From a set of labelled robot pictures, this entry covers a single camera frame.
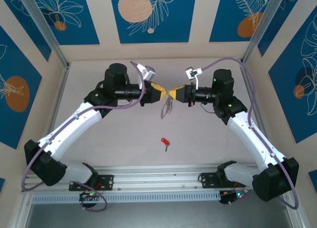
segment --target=red object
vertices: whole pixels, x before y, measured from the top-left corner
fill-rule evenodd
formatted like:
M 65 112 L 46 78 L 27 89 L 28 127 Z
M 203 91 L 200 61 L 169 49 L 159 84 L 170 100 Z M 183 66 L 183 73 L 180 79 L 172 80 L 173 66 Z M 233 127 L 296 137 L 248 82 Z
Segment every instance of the red object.
M 162 138 L 161 141 L 162 141 L 165 145 L 169 145 L 169 141 L 166 140 L 165 138 Z

